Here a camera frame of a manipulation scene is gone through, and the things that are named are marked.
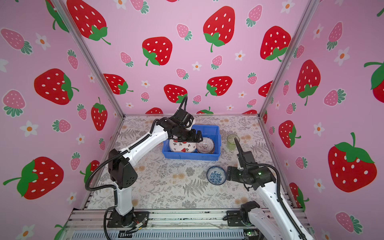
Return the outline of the white watermelon plate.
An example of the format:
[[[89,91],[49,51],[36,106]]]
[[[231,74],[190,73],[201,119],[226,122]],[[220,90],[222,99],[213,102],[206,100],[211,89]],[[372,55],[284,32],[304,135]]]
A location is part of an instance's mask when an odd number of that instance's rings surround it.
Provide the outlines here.
[[[169,140],[170,151],[174,153],[193,153],[197,150],[196,143],[178,142],[177,140]]]

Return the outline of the blue floral bowl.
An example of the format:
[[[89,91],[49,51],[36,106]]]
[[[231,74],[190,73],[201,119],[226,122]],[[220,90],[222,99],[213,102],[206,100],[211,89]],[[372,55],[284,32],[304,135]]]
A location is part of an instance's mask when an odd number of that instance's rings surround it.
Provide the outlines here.
[[[226,171],[219,166],[212,166],[207,170],[207,180],[216,186],[220,186],[226,182]]]

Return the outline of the striped bottom bowl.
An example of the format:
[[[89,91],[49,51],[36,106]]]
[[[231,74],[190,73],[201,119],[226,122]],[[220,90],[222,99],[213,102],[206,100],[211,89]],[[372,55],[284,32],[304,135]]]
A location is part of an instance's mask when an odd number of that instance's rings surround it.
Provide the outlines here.
[[[213,154],[215,151],[215,143],[211,138],[203,137],[203,140],[196,143],[197,151],[202,154]]]

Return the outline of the green translucent cup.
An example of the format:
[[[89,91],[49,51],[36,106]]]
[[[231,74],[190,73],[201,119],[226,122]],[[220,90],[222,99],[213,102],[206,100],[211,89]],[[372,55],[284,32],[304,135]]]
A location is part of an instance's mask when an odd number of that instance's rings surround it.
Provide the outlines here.
[[[237,135],[235,135],[235,134],[228,135],[228,137],[227,137],[228,150],[233,151],[233,150],[237,149],[236,141],[238,141],[238,142],[240,141],[240,138]]]

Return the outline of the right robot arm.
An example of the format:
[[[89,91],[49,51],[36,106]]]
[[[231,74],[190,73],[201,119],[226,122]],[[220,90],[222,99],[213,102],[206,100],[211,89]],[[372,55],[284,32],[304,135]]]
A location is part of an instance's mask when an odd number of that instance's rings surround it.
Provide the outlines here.
[[[228,167],[226,179],[250,185],[263,199],[275,220],[272,222],[256,201],[250,201],[240,207],[243,224],[255,226],[267,240],[312,240],[312,235],[282,195],[278,170],[269,164],[256,163],[250,151],[240,149],[237,157],[241,168]]]

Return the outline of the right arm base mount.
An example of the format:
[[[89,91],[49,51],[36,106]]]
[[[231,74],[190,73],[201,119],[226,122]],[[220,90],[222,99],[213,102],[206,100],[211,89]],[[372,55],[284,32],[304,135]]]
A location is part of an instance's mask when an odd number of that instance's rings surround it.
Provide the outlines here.
[[[223,217],[229,227],[257,227],[268,219],[261,209],[253,209],[249,212],[242,210],[227,211]]]

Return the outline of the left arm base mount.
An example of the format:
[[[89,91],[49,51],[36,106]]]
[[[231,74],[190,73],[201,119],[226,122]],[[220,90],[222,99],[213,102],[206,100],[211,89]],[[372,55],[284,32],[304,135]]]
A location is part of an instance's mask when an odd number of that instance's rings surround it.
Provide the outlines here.
[[[149,220],[150,212],[130,211],[126,215],[120,215],[116,210],[113,210],[108,218],[108,228],[146,228]]]

